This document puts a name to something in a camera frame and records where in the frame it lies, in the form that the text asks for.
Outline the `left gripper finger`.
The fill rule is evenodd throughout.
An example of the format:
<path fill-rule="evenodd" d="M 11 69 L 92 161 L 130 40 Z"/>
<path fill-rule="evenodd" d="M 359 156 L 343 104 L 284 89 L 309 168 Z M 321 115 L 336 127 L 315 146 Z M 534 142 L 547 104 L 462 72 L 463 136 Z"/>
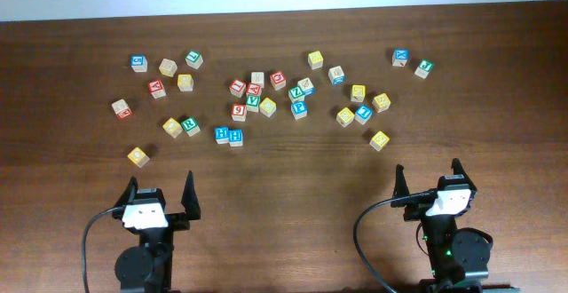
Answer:
<path fill-rule="evenodd" d="M 114 204 L 114 207 L 121 208 L 132 203 L 134 201 L 137 191 L 138 191 L 138 181 L 135 177 L 131 177 L 127 187 L 125 188 L 125 190 L 120 195 L 119 199 Z"/>
<path fill-rule="evenodd" d="M 201 206 L 195 191 L 193 172 L 191 170 L 188 171 L 185 180 L 181 204 L 189 220 L 199 220 L 201 218 Z"/>

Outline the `yellow S block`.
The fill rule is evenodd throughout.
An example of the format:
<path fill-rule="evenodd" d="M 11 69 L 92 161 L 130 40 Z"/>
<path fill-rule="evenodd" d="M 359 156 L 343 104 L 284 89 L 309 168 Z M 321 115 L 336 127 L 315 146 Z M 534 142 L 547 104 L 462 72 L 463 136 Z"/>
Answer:
<path fill-rule="evenodd" d="M 382 131 L 378 131 L 369 141 L 369 145 L 380 152 L 390 141 L 390 137 Z"/>
<path fill-rule="evenodd" d="M 381 113 L 390 108 L 391 100 L 386 93 L 381 93 L 373 98 L 372 105 L 377 113 Z"/>

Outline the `green R block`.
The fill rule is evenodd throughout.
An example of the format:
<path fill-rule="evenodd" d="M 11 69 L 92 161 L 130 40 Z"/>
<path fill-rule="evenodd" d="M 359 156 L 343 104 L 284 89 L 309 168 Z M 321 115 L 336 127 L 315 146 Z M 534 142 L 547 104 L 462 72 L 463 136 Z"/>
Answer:
<path fill-rule="evenodd" d="M 199 124 L 193 117 L 188 117 L 182 121 L 181 126 L 189 137 L 192 137 L 201 131 Z"/>

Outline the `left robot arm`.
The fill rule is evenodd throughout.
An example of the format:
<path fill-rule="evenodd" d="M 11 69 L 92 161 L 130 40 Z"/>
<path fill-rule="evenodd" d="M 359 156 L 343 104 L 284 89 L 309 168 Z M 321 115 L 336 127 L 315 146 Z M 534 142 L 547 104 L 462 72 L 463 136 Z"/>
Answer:
<path fill-rule="evenodd" d="M 190 222 L 201 218 L 192 172 L 187 174 L 181 205 L 182 212 L 167 213 L 160 188 L 141 189 L 136 178 L 130 179 L 112 213 L 138 237 L 138 245 L 123 251 L 114 265 L 121 292 L 171 291 L 174 233 L 189 230 Z"/>

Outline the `yellow O block lower left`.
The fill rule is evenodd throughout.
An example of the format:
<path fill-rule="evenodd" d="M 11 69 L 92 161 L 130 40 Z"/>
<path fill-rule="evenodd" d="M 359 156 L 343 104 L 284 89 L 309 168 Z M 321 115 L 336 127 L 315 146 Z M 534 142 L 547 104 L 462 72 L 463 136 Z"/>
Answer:
<path fill-rule="evenodd" d="M 150 158 L 139 147 L 134 147 L 127 155 L 127 157 L 139 168 L 142 168 Z"/>

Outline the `blue H block right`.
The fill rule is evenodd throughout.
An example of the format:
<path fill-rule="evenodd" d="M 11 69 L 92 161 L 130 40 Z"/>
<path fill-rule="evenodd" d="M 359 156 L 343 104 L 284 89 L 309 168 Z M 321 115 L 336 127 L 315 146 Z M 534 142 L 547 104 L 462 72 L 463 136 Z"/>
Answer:
<path fill-rule="evenodd" d="M 242 130 L 230 130 L 229 131 L 229 145 L 231 147 L 242 147 L 243 146 Z"/>

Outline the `red 9 block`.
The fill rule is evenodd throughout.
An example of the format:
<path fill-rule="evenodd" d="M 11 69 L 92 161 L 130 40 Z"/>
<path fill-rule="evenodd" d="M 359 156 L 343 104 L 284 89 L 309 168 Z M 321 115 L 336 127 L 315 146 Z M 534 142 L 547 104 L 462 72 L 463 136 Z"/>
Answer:
<path fill-rule="evenodd" d="M 233 104 L 231 116 L 232 119 L 236 122 L 245 122 L 247 116 L 247 107 L 242 104 Z"/>

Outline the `yellow block right upper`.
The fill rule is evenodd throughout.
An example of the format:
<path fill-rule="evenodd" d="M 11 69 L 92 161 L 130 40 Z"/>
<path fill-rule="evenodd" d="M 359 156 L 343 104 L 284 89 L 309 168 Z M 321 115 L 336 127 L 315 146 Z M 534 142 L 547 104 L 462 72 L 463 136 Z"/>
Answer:
<path fill-rule="evenodd" d="M 366 97 L 366 86 L 353 84 L 351 87 L 351 102 L 362 103 Z"/>

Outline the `red I block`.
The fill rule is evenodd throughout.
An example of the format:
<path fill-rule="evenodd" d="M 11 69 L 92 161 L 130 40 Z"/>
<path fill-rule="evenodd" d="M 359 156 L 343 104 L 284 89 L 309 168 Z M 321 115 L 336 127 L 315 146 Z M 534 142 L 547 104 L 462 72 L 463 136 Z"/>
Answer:
<path fill-rule="evenodd" d="M 245 94 L 246 89 L 246 83 L 240 79 L 234 79 L 229 86 L 230 93 L 237 98 L 241 98 Z"/>

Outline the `blue X block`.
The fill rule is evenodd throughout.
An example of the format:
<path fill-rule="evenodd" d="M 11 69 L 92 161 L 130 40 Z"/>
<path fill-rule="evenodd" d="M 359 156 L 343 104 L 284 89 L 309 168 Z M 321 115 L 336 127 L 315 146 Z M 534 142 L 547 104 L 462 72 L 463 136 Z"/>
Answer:
<path fill-rule="evenodd" d="M 404 67 L 409 61 L 409 51 L 407 49 L 395 49 L 392 54 L 391 63 L 394 67 Z"/>

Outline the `wooden block blue side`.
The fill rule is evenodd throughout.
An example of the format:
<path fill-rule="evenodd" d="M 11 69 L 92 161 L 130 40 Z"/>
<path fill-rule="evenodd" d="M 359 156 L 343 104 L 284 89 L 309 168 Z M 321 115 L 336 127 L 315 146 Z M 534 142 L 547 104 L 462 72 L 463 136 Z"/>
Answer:
<path fill-rule="evenodd" d="M 309 77 L 297 82 L 297 86 L 302 90 L 305 96 L 310 96 L 314 93 L 314 85 Z"/>

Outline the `plain I wooden block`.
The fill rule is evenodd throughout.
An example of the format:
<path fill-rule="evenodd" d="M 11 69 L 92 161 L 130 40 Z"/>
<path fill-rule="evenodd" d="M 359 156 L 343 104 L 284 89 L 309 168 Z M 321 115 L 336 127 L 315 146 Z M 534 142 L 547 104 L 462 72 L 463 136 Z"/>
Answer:
<path fill-rule="evenodd" d="M 252 72 L 250 81 L 259 85 L 261 88 L 264 88 L 264 72 Z"/>

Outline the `green L block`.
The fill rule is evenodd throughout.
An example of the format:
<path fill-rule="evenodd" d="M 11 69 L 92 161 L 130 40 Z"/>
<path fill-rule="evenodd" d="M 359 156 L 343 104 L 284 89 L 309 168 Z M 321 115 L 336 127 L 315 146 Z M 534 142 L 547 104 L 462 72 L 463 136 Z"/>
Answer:
<path fill-rule="evenodd" d="M 198 51 L 190 50 L 185 56 L 185 62 L 189 67 L 199 69 L 203 63 L 203 57 Z"/>

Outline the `green Z block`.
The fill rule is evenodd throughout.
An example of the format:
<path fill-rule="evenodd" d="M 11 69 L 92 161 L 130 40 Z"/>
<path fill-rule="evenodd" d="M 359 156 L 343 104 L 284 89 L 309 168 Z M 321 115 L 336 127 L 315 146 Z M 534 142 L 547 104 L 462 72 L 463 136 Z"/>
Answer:
<path fill-rule="evenodd" d="M 299 101 L 304 101 L 305 94 L 299 86 L 294 86 L 288 90 L 288 97 L 292 103 L 296 103 Z"/>

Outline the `yellow block top centre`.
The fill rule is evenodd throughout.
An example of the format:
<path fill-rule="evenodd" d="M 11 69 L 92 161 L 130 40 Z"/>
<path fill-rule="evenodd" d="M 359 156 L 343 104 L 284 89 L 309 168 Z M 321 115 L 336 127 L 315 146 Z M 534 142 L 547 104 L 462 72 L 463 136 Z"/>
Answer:
<path fill-rule="evenodd" d="M 323 56 L 320 51 L 312 51 L 308 54 L 308 64 L 311 70 L 323 67 Z"/>

